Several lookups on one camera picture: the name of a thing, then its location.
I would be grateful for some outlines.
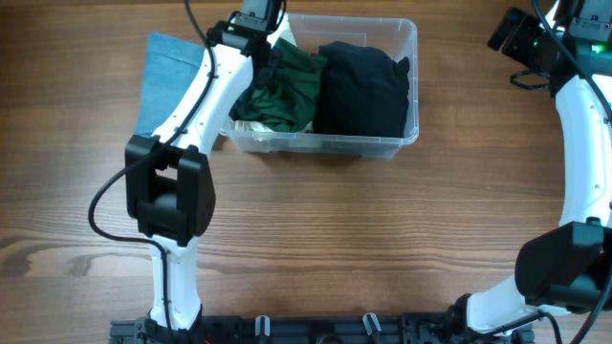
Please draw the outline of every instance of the dark green fabric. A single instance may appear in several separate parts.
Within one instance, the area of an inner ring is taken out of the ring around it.
[[[296,133],[315,117],[327,58],[310,56],[282,38],[273,50],[282,54],[273,79],[251,90],[249,99],[234,108],[234,116],[261,122],[276,132]]]

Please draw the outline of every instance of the wooden tabletop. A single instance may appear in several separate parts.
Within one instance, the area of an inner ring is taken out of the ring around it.
[[[111,319],[150,309],[151,263],[147,247],[94,234],[87,206],[122,168],[148,34],[197,36],[176,0],[0,5],[0,342],[105,343]],[[239,6],[193,7],[207,28]],[[436,312],[513,273],[521,246],[557,227],[564,164],[554,101],[511,86],[521,66],[486,46],[509,6],[528,2],[289,2],[415,22],[421,136],[391,161],[250,155],[223,140],[199,246],[205,314]],[[123,181],[98,220],[139,235]],[[566,341],[583,319],[559,320]],[[604,315],[585,342],[609,343],[610,325]],[[551,342],[549,324],[536,328]]]

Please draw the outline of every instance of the blue cloth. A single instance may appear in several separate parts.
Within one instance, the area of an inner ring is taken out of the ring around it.
[[[142,81],[141,112],[134,134],[151,137],[172,115],[195,78],[204,47],[159,32],[149,35]]]

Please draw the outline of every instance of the folded black fabric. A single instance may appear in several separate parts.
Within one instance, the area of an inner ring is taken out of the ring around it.
[[[410,62],[395,62],[376,48],[335,42],[318,53],[328,59],[321,76],[316,134],[403,138]]]

